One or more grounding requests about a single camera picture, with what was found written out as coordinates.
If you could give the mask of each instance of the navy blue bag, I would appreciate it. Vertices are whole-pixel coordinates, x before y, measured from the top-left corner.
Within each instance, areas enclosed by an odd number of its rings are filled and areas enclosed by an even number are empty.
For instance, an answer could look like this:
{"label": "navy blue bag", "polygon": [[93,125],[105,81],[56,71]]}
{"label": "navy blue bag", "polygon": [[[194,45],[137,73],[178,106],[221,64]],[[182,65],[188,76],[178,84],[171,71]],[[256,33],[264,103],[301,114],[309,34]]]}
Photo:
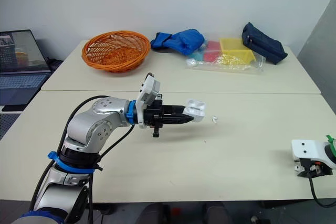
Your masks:
{"label": "navy blue bag", "polygon": [[285,53],[279,41],[263,34],[250,22],[244,27],[241,37],[246,47],[264,56],[266,60],[274,64],[287,57],[287,53]]}

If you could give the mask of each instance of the small white object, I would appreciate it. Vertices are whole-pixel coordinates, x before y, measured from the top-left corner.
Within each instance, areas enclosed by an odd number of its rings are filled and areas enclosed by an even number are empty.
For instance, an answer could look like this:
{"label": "small white object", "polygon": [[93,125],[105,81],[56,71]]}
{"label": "small white object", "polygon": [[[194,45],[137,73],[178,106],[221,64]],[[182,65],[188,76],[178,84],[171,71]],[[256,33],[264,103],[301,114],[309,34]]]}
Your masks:
{"label": "small white object", "polygon": [[187,59],[187,66],[188,67],[196,67],[197,66],[197,61],[193,58]]}
{"label": "small white object", "polygon": [[205,103],[197,101],[195,99],[187,100],[187,105],[183,110],[183,114],[192,116],[194,118],[193,122],[200,122],[205,116]]}
{"label": "small white object", "polygon": [[215,115],[213,115],[213,116],[211,117],[211,121],[212,121],[214,124],[217,124],[217,120],[218,120],[218,118],[217,118]]}

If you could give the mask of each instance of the black cable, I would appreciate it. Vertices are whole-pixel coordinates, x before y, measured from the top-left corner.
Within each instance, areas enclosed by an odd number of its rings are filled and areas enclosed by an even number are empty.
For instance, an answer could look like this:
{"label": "black cable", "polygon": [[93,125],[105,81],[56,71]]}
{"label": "black cable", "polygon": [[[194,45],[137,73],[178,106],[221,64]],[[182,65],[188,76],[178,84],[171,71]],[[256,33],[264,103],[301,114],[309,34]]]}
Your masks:
{"label": "black cable", "polygon": [[[68,121],[67,121],[67,123],[65,125],[64,130],[63,130],[62,137],[61,137],[61,140],[60,140],[58,148],[57,148],[57,155],[59,155],[59,153],[62,150],[63,143],[64,143],[64,140],[65,140],[65,136],[67,135],[68,125],[69,125],[71,119],[74,118],[74,116],[77,113],[77,111],[79,111],[79,109],[81,107],[83,107],[83,105],[85,105],[86,103],[88,103],[89,101],[92,101],[92,100],[97,99],[97,98],[105,98],[105,97],[108,97],[108,96],[107,95],[97,95],[95,97],[91,97],[91,98],[86,99],[85,101],[83,101],[81,104],[79,104],[74,109],[74,111],[70,114],[70,117],[69,117],[69,119],[68,119]],[[50,170],[50,168],[52,167],[53,164],[54,164],[54,161],[52,160],[48,164],[48,166],[46,167],[46,169],[44,170],[44,172],[42,173],[41,178],[39,179],[39,181],[38,181],[38,183],[36,185],[35,191],[33,193],[33,196],[31,198],[30,205],[29,205],[29,211],[33,211],[34,210],[34,206],[35,206],[35,203],[36,203],[36,198],[37,198],[38,192],[39,192],[39,190],[41,188],[41,185],[43,183],[44,178],[46,177],[48,171]]]}
{"label": "black cable", "polygon": [[38,191],[40,191],[40,187],[43,183],[43,180],[44,178],[46,177],[47,173],[49,172],[50,168],[53,166],[54,164],[54,160],[50,161],[50,163],[48,164],[48,166],[45,168],[45,170],[43,171],[37,185],[36,185],[36,188],[35,188],[35,191],[33,193],[33,196],[31,198],[31,201],[30,201],[30,205],[29,205],[29,211],[33,211],[34,210],[34,206],[35,206],[35,203],[36,203],[36,197],[37,197],[37,194],[38,194]]}
{"label": "black cable", "polygon": [[104,152],[97,158],[96,163],[100,162],[101,159],[102,159],[106,154],[108,154],[108,152],[109,152],[110,150],[112,150],[117,144],[119,144],[125,137],[127,137],[127,136],[132,132],[133,129],[134,129],[134,125],[131,126],[131,128],[125,133],[124,136],[122,136],[121,138],[119,138],[118,141],[116,141],[114,144],[112,144],[110,147],[108,147],[108,148],[106,149],[106,151],[104,151]]}
{"label": "black cable", "polygon": [[92,196],[92,185],[93,185],[93,173],[89,175],[89,223],[93,224],[93,196]]}
{"label": "black cable", "polygon": [[[127,137],[131,131],[134,129],[134,125],[131,126],[131,128],[124,134],[124,136],[122,136],[121,138],[119,138],[114,144],[112,144],[110,147],[107,148],[106,151],[103,152],[103,154],[101,154],[99,156],[99,158],[97,158],[96,162],[94,164],[97,164],[98,162],[101,161],[101,159],[108,154],[108,152],[110,150],[112,150],[117,144],[119,144],[125,137]],[[88,215],[88,221],[90,220],[90,224],[93,224],[93,200],[92,200],[92,184],[93,184],[93,174],[90,174],[89,177],[89,215]]]}
{"label": "black cable", "polygon": [[330,203],[330,204],[326,204],[326,205],[322,204],[322,203],[318,200],[318,198],[316,197],[315,190],[314,190],[313,179],[311,178],[311,175],[310,175],[309,172],[307,173],[307,177],[308,177],[308,179],[309,179],[309,184],[310,184],[311,194],[313,194],[313,198],[314,198],[315,202],[316,202],[320,207],[324,207],[324,208],[330,208],[330,207],[334,207],[334,206],[336,206],[336,201],[334,201],[334,202],[332,202],[332,203]]}

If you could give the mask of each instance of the white object in gripper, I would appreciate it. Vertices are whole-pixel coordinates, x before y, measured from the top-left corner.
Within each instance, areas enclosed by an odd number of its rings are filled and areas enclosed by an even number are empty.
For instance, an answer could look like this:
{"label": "white object in gripper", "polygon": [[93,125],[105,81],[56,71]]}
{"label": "white object in gripper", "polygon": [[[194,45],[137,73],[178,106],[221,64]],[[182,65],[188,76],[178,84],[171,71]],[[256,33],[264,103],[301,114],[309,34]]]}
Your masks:
{"label": "white object in gripper", "polygon": [[205,103],[197,101],[195,99],[187,100],[187,105],[183,110],[183,114],[192,116],[194,120],[192,122],[200,122],[205,116]]}

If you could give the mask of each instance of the white table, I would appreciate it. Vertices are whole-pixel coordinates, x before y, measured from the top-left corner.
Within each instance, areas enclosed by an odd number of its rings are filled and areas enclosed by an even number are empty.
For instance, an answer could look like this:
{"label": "white table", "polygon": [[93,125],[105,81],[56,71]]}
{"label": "white table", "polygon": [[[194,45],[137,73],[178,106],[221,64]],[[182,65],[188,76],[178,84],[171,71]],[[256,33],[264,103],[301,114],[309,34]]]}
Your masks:
{"label": "white table", "polygon": [[261,74],[187,69],[185,57],[150,51],[138,68],[111,73],[89,67],[81,58],[82,41],[42,86],[42,90],[138,91],[148,72],[161,82],[162,92],[320,94],[288,47],[277,65],[266,63]]}
{"label": "white table", "polygon": [[[137,96],[96,91],[36,95],[0,141],[0,199],[30,200],[69,114],[98,94]],[[336,116],[321,95],[163,93],[164,104],[184,104],[188,98],[206,102],[204,120],[165,125],[160,138],[152,138],[152,129],[136,127],[100,163],[104,170],[95,172],[95,202],[312,197],[308,180],[293,170],[290,143],[336,136]],[[126,131],[115,130],[104,148]],[[314,179],[318,197],[336,197],[335,182],[335,176]]]}

